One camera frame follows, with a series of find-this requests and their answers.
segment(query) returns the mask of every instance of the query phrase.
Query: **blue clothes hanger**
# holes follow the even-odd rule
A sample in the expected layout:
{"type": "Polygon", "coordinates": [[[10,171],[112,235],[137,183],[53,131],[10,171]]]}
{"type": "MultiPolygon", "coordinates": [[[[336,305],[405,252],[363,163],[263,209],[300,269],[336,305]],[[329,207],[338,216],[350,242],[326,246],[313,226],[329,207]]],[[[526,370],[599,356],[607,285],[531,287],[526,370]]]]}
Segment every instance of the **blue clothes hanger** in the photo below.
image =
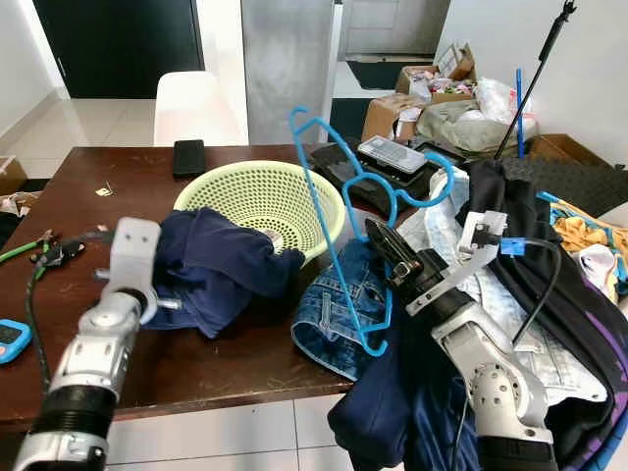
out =
{"type": "MultiPolygon", "coordinates": [[[[389,214],[389,219],[388,219],[387,224],[390,228],[392,228],[394,226],[394,223],[397,217],[397,202],[396,201],[398,198],[401,198],[406,203],[416,208],[426,208],[429,206],[434,206],[442,202],[445,198],[447,198],[448,195],[451,193],[451,189],[453,188],[453,167],[451,166],[449,161],[446,160],[446,158],[443,157],[442,155],[439,155],[437,153],[426,154],[427,160],[435,162],[445,169],[447,173],[447,183],[445,185],[445,188],[443,188],[443,191],[441,191],[441,194],[439,194],[434,199],[431,199],[428,201],[420,201],[420,200],[414,199],[404,189],[393,189],[391,184],[388,183],[388,181],[384,179],[383,177],[381,177],[380,175],[374,174],[372,172],[364,172],[364,170],[362,169],[362,166],[360,165],[358,160],[355,158],[355,155],[353,154],[351,149],[349,149],[346,142],[344,142],[344,139],[342,139],[342,137],[340,137],[340,135],[328,123],[323,121],[322,118],[318,116],[311,118],[304,125],[301,125],[298,127],[296,123],[294,122],[296,115],[306,114],[308,112],[309,110],[307,108],[303,106],[297,106],[290,112],[289,117],[288,117],[288,123],[289,123],[290,131],[292,132],[292,139],[294,140],[294,146],[296,147],[298,160],[301,164],[301,167],[303,167],[303,173],[305,175],[305,180],[307,181],[307,186],[310,191],[310,196],[312,197],[312,201],[314,203],[314,208],[316,209],[318,220],[321,223],[321,228],[323,229],[323,235],[325,236],[325,241],[327,242],[327,247],[332,257],[332,263],[338,273],[340,287],[342,288],[342,291],[344,292],[344,297],[346,300],[347,308],[349,312],[351,313],[351,316],[353,317],[353,322],[355,323],[355,327],[357,329],[357,332],[360,338],[360,343],[362,344],[362,346],[364,347],[364,350],[366,350],[368,354],[372,356],[382,356],[384,352],[386,351],[386,348],[388,347],[388,343],[385,340],[383,340],[379,347],[372,348],[368,343],[367,335],[372,332],[382,331],[391,326],[391,316],[393,313],[393,292],[391,291],[390,288],[386,289],[386,309],[385,309],[384,322],[381,322],[379,324],[374,324],[371,326],[362,326],[360,324],[360,320],[357,316],[357,313],[355,312],[355,308],[353,307],[351,295],[349,294],[348,288],[346,287],[344,274],[342,273],[342,268],[340,267],[340,261],[338,259],[338,255],[336,254],[336,250],[334,249],[334,244],[332,243],[330,232],[327,228],[327,222],[325,221],[325,217],[323,216],[323,210],[321,209],[321,204],[318,199],[318,194],[316,192],[316,189],[314,188],[314,184],[312,183],[312,179],[308,172],[309,167],[307,164],[307,160],[305,158],[305,151],[303,150],[303,144],[301,143],[299,136],[303,132],[310,129],[312,126],[319,125],[320,127],[325,129],[325,131],[329,133],[329,135],[338,144],[342,152],[344,152],[344,155],[346,155],[346,158],[351,163],[351,166],[355,170],[356,175],[355,177],[353,177],[352,179],[344,183],[341,189],[341,194],[342,194],[342,199],[344,200],[344,205],[347,208],[347,212],[349,215],[349,222],[351,223],[351,227],[353,228],[353,233],[355,237],[358,240],[361,240],[362,242],[368,242],[369,237],[360,232],[360,227],[357,223],[357,220],[355,219],[353,205],[351,204],[351,199],[349,197],[349,189],[353,185],[360,183],[363,180],[371,180],[382,186],[382,188],[386,191],[389,197],[391,213],[389,214]]],[[[389,276],[390,274],[391,274],[391,267],[387,264],[386,276],[389,276]]]]}

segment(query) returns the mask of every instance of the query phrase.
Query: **dark wood tabletop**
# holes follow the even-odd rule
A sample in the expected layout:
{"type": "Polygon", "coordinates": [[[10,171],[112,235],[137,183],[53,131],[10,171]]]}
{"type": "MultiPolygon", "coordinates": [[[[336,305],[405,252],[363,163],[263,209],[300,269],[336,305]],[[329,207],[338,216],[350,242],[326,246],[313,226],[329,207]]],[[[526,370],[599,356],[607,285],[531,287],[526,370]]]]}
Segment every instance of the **dark wood tabletop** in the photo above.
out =
{"type": "MultiPolygon", "coordinates": [[[[189,181],[174,181],[172,148],[75,148],[4,249],[35,240],[46,229],[76,236],[97,225],[113,229],[123,216],[157,222],[172,210],[189,181]],[[105,186],[112,196],[97,196],[105,186]]],[[[242,160],[296,163],[294,147],[251,146],[205,149],[207,168],[242,160]]],[[[215,340],[196,329],[140,331],[131,356],[116,419],[130,419],[270,400],[339,393],[350,382],[303,355],[289,326],[303,290],[320,271],[314,260],[279,300],[255,300],[215,340]]],[[[67,266],[47,272],[34,296],[39,330],[54,370],[77,331],[80,315],[104,284],[96,268],[109,266],[109,246],[89,243],[67,266]]],[[[2,318],[25,322],[27,255],[0,267],[2,318]]],[[[30,345],[0,367],[0,436],[25,430],[42,400],[35,351],[30,345]]]]}

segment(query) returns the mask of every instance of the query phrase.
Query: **robotic arm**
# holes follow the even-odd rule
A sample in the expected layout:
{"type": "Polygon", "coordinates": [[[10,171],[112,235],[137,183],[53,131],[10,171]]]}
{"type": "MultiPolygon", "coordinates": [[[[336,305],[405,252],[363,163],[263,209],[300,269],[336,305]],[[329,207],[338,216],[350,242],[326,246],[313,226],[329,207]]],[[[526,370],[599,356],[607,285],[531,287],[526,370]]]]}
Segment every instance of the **robotic arm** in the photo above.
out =
{"type": "Polygon", "coordinates": [[[159,234],[154,222],[120,220],[111,249],[109,284],[100,302],[78,321],[78,334],[61,358],[14,470],[104,469],[107,433],[135,334],[159,304],[152,288],[159,234]]]}
{"type": "Polygon", "coordinates": [[[456,286],[497,256],[506,215],[469,213],[458,251],[468,256],[451,272],[433,249],[417,253],[384,224],[366,221],[376,250],[393,266],[389,284],[410,316],[426,316],[432,337],[456,366],[475,411],[485,470],[556,470],[545,426],[545,387],[514,354],[511,339],[481,305],[456,286]]]}

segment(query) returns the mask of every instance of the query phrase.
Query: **colander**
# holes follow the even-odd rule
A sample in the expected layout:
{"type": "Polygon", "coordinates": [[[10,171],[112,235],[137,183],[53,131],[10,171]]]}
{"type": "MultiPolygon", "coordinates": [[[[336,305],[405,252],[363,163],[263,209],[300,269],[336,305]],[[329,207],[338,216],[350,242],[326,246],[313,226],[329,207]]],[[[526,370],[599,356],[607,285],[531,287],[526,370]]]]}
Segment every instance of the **colander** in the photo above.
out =
{"type": "MultiPolygon", "coordinates": [[[[344,204],[338,191],[310,173],[330,230],[336,241],[344,224],[344,204]]],[[[305,263],[327,250],[303,169],[271,160],[237,162],[201,175],[175,201],[175,209],[210,207],[233,223],[277,237],[276,249],[297,248],[305,263]]]]}

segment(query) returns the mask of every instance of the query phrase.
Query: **blue jeans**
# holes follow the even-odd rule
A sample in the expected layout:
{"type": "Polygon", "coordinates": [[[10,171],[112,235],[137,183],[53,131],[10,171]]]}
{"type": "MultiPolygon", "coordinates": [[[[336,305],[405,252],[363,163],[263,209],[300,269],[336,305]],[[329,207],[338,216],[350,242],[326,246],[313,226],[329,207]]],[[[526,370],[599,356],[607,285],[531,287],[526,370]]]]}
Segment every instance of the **blue jeans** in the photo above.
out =
{"type": "MultiPolygon", "coordinates": [[[[366,244],[351,240],[339,255],[344,280],[362,326],[383,322],[384,262],[366,244]]],[[[317,363],[356,381],[373,357],[360,344],[333,266],[325,269],[301,298],[291,327],[294,343],[317,363]]],[[[369,335],[378,345],[383,332],[369,335]]]]}

